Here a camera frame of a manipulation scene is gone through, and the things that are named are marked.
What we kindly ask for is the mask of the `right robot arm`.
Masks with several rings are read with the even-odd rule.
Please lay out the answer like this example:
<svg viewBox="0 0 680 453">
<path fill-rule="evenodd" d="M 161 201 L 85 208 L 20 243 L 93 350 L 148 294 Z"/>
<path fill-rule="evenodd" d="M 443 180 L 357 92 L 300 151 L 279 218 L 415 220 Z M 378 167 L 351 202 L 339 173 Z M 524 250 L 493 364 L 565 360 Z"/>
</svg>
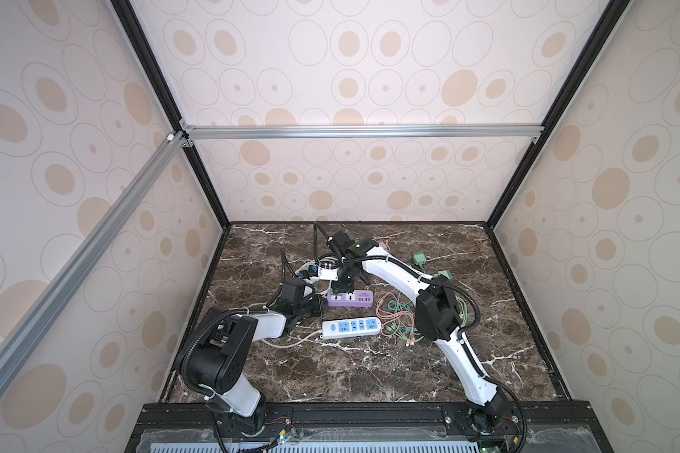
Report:
<svg viewBox="0 0 680 453">
<path fill-rule="evenodd" d="M 334 293 L 349 292 L 362 274 L 393 286 L 414 304 L 414 330 L 443 352 L 462 384 L 470 414 L 462 422 L 480 435 L 500 430 L 527 434 L 526 417 L 519 398 L 493 379 L 475 354 L 467 333 L 481 321 L 474 298 L 446 277 L 433 277 L 393 257 L 376 241 L 353 241 L 347 233 L 324 233 L 334 263 L 317 261 L 317 277 L 330 282 Z"/>
</svg>

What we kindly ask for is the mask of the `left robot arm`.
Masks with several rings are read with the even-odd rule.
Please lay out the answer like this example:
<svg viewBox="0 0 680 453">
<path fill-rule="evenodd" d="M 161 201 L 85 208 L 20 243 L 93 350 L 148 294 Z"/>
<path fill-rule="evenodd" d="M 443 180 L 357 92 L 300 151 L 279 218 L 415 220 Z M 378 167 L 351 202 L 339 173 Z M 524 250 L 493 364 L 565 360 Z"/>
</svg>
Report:
<svg viewBox="0 0 680 453">
<path fill-rule="evenodd" d="M 322 315 L 310 279 L 288 277 L 274 299 L 260 308 L 209 309 L 185 341 L 173 368 L 184 385 L 225 413 L 244 418 L 264 403 L 244 375 L 253 343 L 289 334 L 308 317 Z"/>
</svg>

